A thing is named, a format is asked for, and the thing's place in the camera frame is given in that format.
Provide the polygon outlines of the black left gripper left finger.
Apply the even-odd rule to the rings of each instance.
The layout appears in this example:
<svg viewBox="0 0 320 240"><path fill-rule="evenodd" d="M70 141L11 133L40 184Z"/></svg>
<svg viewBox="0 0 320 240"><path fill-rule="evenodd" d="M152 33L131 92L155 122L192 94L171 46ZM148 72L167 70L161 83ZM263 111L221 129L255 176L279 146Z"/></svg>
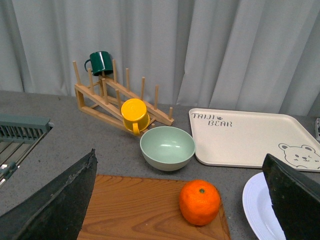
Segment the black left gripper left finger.
<svg viewBox="0 0 320 240"><path fill-rule="evenodd" d="M2 240L75 240L93 193L97 158L91 150L0 217Z"/></svg>

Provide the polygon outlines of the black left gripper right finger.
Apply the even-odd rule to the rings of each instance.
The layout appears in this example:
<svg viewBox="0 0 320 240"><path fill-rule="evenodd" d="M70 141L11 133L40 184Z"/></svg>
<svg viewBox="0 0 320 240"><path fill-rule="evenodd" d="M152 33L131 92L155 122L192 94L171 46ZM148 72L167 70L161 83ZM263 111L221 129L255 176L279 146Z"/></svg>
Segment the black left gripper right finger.
<svg viewBox="0 0 320 240"><path fill-rule="evenodd" d="M320 184L267 154L262 171L272 209L287 240L320 238Z"/></svg>

